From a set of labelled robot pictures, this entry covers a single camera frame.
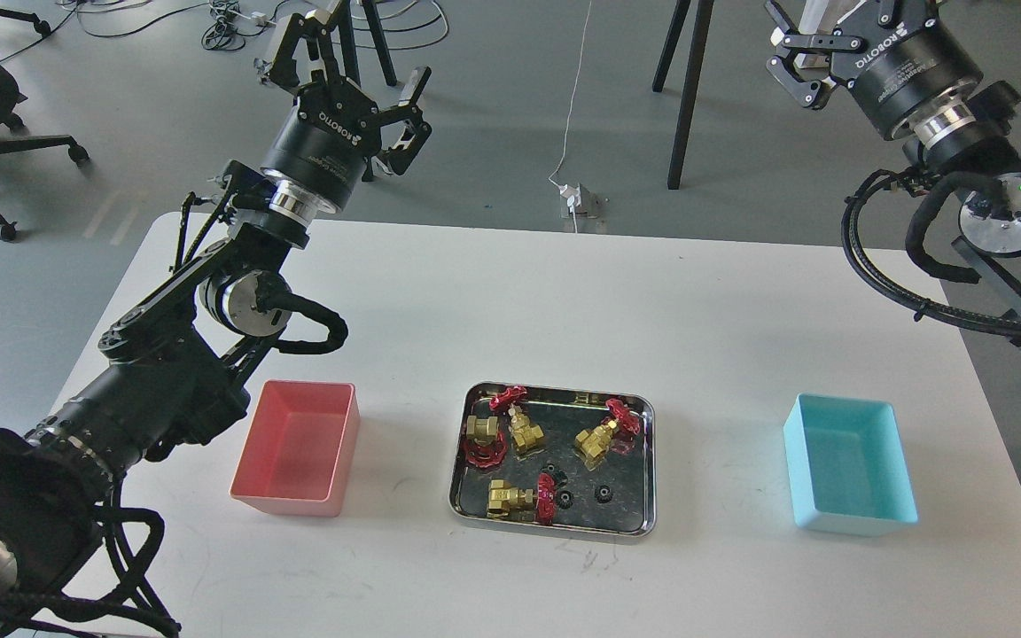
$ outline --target light blue plastic bin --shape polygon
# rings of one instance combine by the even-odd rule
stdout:
[[[798,527],[880,536],[917,525],[890,404],[799,394],[782,433]]]

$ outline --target white table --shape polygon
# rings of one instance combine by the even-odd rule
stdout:
[[[165,278],[175,226],[153,226],[94,339]],[[273,354],[249,387],[356,385],[345,509],[232,500],[247,421],[134,468],[125,503],[166,521],[149,576],[184,635],[1021,635],[1021,489],[964,343],[868,290],[839,249],[328,219],[311,235],[283,274],[352,336],[325,356]],[[903,252],[874,255],[943,299]],[[205,316],[198,330],[220,351],[234,340]],[[296,318],[288,336],[320,333]],[[60,399],[103,366],[91,342]],[[454,441],[483,380],[648,399],[653,532],[619,544],[460,525]],[[782,424],[798,392],[895,405],[919,526],[874,540],[794,526]],[[110,582],[98,553],[67,591]]]

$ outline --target chair wheel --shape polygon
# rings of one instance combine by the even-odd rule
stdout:
[[[17,238],[17,229],[15,229],[15,223],[7,224],[6,226],[0,226],[0,242],[12,242]]]
[[[85,146],[75,144],[69,146],[69,158],[71,158],[74,163],[77,163],[77,165],[81,165],[85,161],[89,160],[89,151],[85,149]]]

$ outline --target white cable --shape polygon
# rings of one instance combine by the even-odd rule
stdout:
[[[581,67],[582,59],[585,57],[585,34],[588,33],[588,16],[593,11],[593,0],[588,0],[588,7],[585,9],[585,23],[582,26],[582,44],[581,49],[578,51],[578,72],[574,75],[574,89],[570,92],[570,111],[567,112],[567,130],[562,134],[562,158],[558,160],[558,165],[554,166],[554,173],[550,174],[547,178],[550,181],[550,185],[554,185],[562,189],[562,185],[554,182],[554,175],[562,170],[562,165],[567,161],[567,148],[568,142],[570,142],[570,121],[575,115],[575,97],[578,97],[578,81],[581,80]],[[570,217],[574,220],[574,234],[578,234],[578,212],[571,210]]]
[[[373,3],[373,1],[376,1],[376,0],[364,0],[364,1],[366,1],[366,3]],[[419,3],[420,3],[420,0],[412,0],[411,3],[405,4],[404,8],[399,9],[396,12],[389,13],[389,15],[380,16],[380,19],[382,19],[382,20],[388,20],[388,19],[392,19],[392,17],[395,17],[395,16],[404,15],[404,13],[408,12],[408,9],[415,7],[415,5],[417,5]],[[364,21],[364,20],[369,19],[368,16],[358,16],[358,15],[356,15],[356,13],[353,13],[352,12],[352,4],[349,4],[349,15],[351,15],[352,19],[355,19],[355,20]]]

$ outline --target gray floor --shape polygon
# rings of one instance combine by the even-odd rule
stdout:
[[[64,16],[52,0],[13,4],[31,5],[51,23]],[[83,20],[94,32],[118,33],[187,4],[154,0]],[[274,4],[243,1],[246,11],[269,13]],[[414,65],[433,67],[423,98],[433,138],[404,178],[360,186],[343,217],[568,231],[547,175],[562,154],[587,3],[441,4],[450,37],[393,53],[401,77]],[[607,197],[596,231],[837,245],[842,199],[872,169],[904,168],[898,145],[880,141],[843,93],[824,112],[798,108],[763,67],[773,52],[767,42],[773,24],[762,3],[720,3],[683,187],[669,192],[684,51],[665,93],[649,92],[672,9],[668,1],[650,4],[598,1],[588,23],[558,180]],[[288,4],[283,15],[304,7]],[[789,8],[799,9],[793,0]],[[394,23],[431,16],[426,1]],[[988,81],[1003,78],[1021,92],[1021,3],[961,1],[947,4],[943,16]],[[5,64],[30,97],[17,109],[30,132],[71,133],[93,161],[78,169],[64,150],[0,158],[0,207],[25,233],[19,243],[0,243],[1,427],[25,431],[48,412],[152,220],[175,210],[189,190],[212,193],[205,180],[228,158],[255,165],[286,116],[287,94],[262,88],[252,71],[266,37],[241,52],[206,52],[199,37],[209,23],[206,11],[195,9],[137,36],[101,40],[70,19]],[[420,44],[438,29],[393,34],[390,44]],[[28,24],[0,19],[4,52],[33,39]],[[398,90],[384,85],[376,57],[361,53],[366,89],[383,104],[396,100]],[[1021,150],[1021,105],[1018,113],[1011,138]],[[903,246],[915,205],[906,197],[872,205],[868,243]],[[938,227],[933,238],[940,241],[932,243],[952,236],[951,226]],[[940,254],[953,258],[950,250]],[[1021,276],[1021,259],[1011,266]],[[953,302],[1004,310],[982,288],[946,290]],[[903,308],[901,322],[908,320]],[[1001,339],[964,340],[1021,480],[1021,355]],[[917,366],[923,365],[919,352]]]

